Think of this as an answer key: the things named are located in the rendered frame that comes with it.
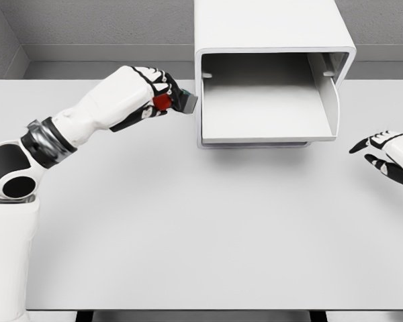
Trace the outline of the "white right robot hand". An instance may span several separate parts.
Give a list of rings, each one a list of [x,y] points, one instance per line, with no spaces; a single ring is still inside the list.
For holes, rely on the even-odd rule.
[[[391,160],[388,162],[373,154],[366,154],[364,158],[384,176],[403,185],[403,133],[383,131],[357,142],[350,150],[350,154],[367,147],[381,150]]]

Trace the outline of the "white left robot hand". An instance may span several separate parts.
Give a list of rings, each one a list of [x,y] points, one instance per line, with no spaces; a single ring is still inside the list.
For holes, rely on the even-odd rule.
[[[93,127],[117,132],[143,119],[167,114],[152,99],[179,88],[175,79],[157,68],[122,66],[85,96],[83,109]]]

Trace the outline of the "red grey load switch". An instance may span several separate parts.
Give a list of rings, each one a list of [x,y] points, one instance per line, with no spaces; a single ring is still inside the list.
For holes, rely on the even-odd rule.
[[[162,94],[152,99],[154,106],[159,111],[173,109],[179,113],[192,114],[198,97],[186,91],[185,89],[177,89],[171,93]]]

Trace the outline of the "white tabletop storage cabinet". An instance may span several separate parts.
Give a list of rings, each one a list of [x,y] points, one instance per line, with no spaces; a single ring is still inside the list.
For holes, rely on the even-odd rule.
[[[335,0],[194,0],[194,48],[199,147],[337,138],[357,49]]]

